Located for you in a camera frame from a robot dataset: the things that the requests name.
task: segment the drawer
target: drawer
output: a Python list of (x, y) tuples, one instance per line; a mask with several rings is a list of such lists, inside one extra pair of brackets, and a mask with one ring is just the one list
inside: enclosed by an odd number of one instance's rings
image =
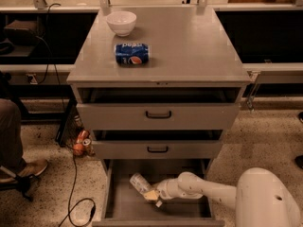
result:
[(78, 104), (90, 130), (224, 130), (238, 114), (238, 104)]
[(201, 160), (113, 160), (108, 173), (105, 201), (100, 222), (93, 226), (224, 226), (212, 217), (208, 199), (174, 199), (163, 201), (161, 207), (147, 202), (129, 180), (135, 172), (150, 183), (176, 178), (183, 171), (204, 177)]
[(93, 141), (99, 159), (213, 159), (222, 145), (222, 141)]
[(78, 102), (91, 103), (232, 103), (237, 101), (241, 90), (241, 87), (205, 87), (204, 83), (204, 87), (178, 82), (169, 86), (166, 83), (161, 86), (159, 82), (143, 83), (143, 87), (137, 82), (127, 84), (123, 87), (77, 85), (74, 93)]

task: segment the shoe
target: shoe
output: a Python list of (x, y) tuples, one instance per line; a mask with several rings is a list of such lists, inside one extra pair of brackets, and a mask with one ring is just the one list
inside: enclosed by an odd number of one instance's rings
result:
[[(27, 163), (27, 166), (17, 173), (17, 175), (23, 178), (30, 175), (38, 177), (46, 170), (47, 166), (48, 161), (46, 159), (36, 160), (34, 162)], [(16, 180), (11, 177), (0, 178), (0, 183), (16, 183)]]
[(303, 169), (303, 155), (299, 155), (295, 157), (294, 159), (297, 166), (299, 166), (301, 169)]
[(301, 112), (297, 117), (301, 121), (301, 123), (303, 123), (303, 112)]

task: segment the cabinet top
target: cabinet top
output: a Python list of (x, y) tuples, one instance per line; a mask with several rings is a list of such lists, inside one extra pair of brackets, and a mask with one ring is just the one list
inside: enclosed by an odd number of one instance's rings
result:
[[(115, 10), (137, 16), (127, 37), (116, 36), (106, 23)], [(114, 46), (125, 43), (148, 44), (150, 60), (119, 65)], [(67, 81), (248, 83), (249, 77), (213, 8), (145, 7), (101, 9)]]

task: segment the small orange object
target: small orange object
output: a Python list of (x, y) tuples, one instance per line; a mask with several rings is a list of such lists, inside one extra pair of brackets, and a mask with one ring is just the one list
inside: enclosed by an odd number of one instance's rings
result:
[(83, 130), (78, 134), (76, 143), (82, 143), (89, 136), (89, 131)]
[(73, 154), (81, 156), (85, 152), (85, 146), (82, 143), (76, 143), (73, 146)]

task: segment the person's leg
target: person's leg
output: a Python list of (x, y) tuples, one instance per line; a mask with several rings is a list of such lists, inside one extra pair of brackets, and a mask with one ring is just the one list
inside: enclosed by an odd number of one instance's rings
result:
[(27, 163), (22, 158), (21, 114), (17, 105), (0, 98), (0, 165), (13, 172), (23, 170)]
[[(21, 140), (21, 114), (15, 103), (0, 98), (0, 165), (20, 177), (39, 176), (47, 168), (46, 159), (27, 163), (23, 159)], [(0, 183), (13, 182), (14, 179), (0, 172)]]

